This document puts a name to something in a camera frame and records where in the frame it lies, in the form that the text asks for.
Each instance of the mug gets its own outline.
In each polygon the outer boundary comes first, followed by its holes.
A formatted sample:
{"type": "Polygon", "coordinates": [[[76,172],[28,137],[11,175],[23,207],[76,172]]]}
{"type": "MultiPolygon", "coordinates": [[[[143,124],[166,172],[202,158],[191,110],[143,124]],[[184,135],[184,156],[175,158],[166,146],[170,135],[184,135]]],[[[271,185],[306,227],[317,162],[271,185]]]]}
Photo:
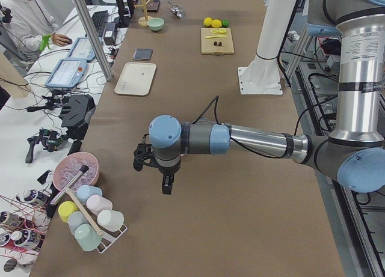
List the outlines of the mug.
{"type": "Polygon", "coordinates": [[[75,235],[75,231],[80,225],[89,224],[87,218],[80,211],[73,212],[67,221],[72,235],[75,235]]]}
{"type": "Polygon", "coordinates": [[[96,249],[102,241],[102,237],[97,235],[90,224],[82,224],[75,230],[75,239],[78,241],[83,251],[96,249]]]}
{"type": "Polygon", "coordinates": [[[72,201],[61,203],[58,209],[59,217],[64,223],[67,223],[68,217],[75,211],[79,211],[79,208],[72,201]]]}
{"type": "Polygon", "coordinates": [[[114,210],[103,210],[97,216],[97,223],[111,232],[118,231],[124,221],[123,213],[114,210]]]}
{"type": "Polygon", "coordinates": [[[89,197],[86,206],[96,216],[103,210],[112,210],[112,202],[99,195],[89,197]]]}
{"type": "Polygon", "coordinates": [[[89,185],[82,185],[76,191],[76,197],[78,197],[79,201],[83,204],[85,204],[92,195],[103,196],[103,192],[101,188],[89,185]]]}

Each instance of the light green mug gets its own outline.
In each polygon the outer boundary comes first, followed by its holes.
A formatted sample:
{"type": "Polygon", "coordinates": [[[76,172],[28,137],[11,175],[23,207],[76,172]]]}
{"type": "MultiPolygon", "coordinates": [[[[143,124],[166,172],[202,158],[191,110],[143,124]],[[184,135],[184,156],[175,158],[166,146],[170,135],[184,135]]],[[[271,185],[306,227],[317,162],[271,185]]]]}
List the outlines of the light green mug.
{"type": "Polygon", "coordinates": [[[75,230],[75,239],[84,251],[96,249],[102,241],[90,224],[82,224],[75,230]]]}

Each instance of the brown table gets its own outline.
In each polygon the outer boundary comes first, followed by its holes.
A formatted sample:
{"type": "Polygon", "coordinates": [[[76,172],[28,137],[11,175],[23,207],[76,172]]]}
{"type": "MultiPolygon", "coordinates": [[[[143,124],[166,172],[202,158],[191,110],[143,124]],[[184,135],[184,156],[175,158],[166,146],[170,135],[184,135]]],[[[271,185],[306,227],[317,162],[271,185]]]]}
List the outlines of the brown table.
{"type": "Polygon", "coordinates": [[[291,133],[297,120],[290,89],[282,96],[239,93],[237,67],[254,58],[261,0],[172,2],[186,16],[177,19],[161,0],[150,14],[165,19],[158,33],[137,25],[136,10],[82,148],[99,159],[97,185],[129,231],[103,255],[83,252],[56,214],[31,276],[343,276],[310,168],[242,151],[184,156],[171,196],[162,195],[157,169],[133,169],[132,153],[153,118],[192,121],[217,94],[221,121],[291,133]],[[230,21],[234,55],[201,55],[208,16],[230,21]],[[124,64],[144,47],[158,66],[150,93],[116,95],[124,64]]]}

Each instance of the person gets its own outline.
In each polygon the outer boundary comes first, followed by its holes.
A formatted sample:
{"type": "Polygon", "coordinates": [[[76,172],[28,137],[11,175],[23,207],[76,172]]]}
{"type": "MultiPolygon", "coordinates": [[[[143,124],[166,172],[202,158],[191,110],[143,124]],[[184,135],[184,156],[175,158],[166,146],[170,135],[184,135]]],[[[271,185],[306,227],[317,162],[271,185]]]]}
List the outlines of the person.
{"type": "Polygon", "coordinates": [[[40,54],[43,36],[51,35],[53,44],[65,46],[71,42],[66,35],[57,34],[58,25],[44,8],[41,0],[0,0],[2,6],[11,10],[12,20],[4,23],[18,52],[30,60],[40,54]]]}

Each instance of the white desk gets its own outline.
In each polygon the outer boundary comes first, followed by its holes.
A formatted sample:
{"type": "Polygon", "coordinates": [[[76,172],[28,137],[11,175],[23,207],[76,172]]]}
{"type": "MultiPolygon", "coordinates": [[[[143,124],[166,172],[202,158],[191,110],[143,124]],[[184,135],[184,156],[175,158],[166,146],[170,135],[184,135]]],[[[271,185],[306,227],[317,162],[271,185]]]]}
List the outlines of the white desk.
{"type": "MultiPolygon", "coordinates": [[[[89,6],[90,14],[92,15],[94,11],[108,10],[110,19],[113,20],[118,16],[116,13],[117,9],[115,6],[89,6]]],[[[76,15],[76,9],[74,9],[68,16],[67,20],[71,19],[76,15]]],[[[121,29],[118,32],[117,43],[119,44],[126,33],[127,29],[121,29]]],[[[58,33],[67,35],[73,41],[77,37],[83,37],[85,35],[84,28],[79,20],[79,17],[74,18],[65,24],[62,28],[58,30],[58,33]]],[[[109,46],[103,46],[105,53],[109,52],[109,46]]],[[[41,57],[34,63],[28,73],[34,72],[51,72],[57,62],[65,58],[69,53],[66,51],[58,51],[57,53],[50,53],[49,55],[44,56],[44,54],[49,53],[55,50],[61,49],[70,49],[70,46],[58,47],[56,45],[51,45],[51,50],[46,49],[41,57]]],[[[26,79],[29,82],[43,85],[49,74],[39,73],[37,75],[29,75],[26,79]]],[[[105,84],[105,78],[100,69],[99,63],[92,61],[87,66],[87,69],[84,73],[83,80],[87,78],[87,82],[81,82],[78,85],[79,89],[83,89],[88,94],[93,96],[95,104],[98,103],[100,99],[100,94],[103,91],[105,84]]],[[[45,86],[36,86],[31,85],[31,90],[35,95],[46,95],[48,90],[45,86]]],[[[38,105],[43,106],[45,100],[41,101],[38,105]]],[[[26,108],[36,104],[35,97],[32,94],[29,94],[25,99],[13,99],[10,98],[7,102],[7,106],[12,108],[26,108]]],[[[58,117],[60,114],[60,108],[53,111],[47,111],[52,114],[51,118],[43,112],[37,111],[29,113],[26,110],[16,111],[7,107],[3,107],[0,111],[0,195],[6,196],[8,198],[14,198],[17,194],[21,193],[26,189],[38,189],[42,190],[47,187],[47,185],[40,185],[37,182],[37,178],[41,176],[47,169],[53,171],[59,161],[67,156],[71,143],[66,141],[58,149],[58,151],[53,153],[48,153],[43,151],[43,146],[41,144],[36,145],[34,149],[34,160],[31,164],[25,163],[25,156],[29,149],[29,144],[27,138],[32,135],[35,135],[41,127],[45,129],[55,129],[54,126],[60,128],[63,133],[66,132],[66,128],[61,128],[61,120],[58,117]]],[[[52,175],[50,175],[47,181],[52,180],[52,175]]],[[[4,200],[0,199],[0,211],[9,210],[10,205],[4,200]]],[[[0,255],[4,254],[4,250],[0,250],[0,255]]],[[[24,257],[21,262],[27,262],[33,257],[24,257]]],[[[0,276],[6,277],[20,277],[28,276],[27,273],[23,271],[14,270],[9,273],[3,271],[3,266],[8,258],[0,257],[0,276]]]]}

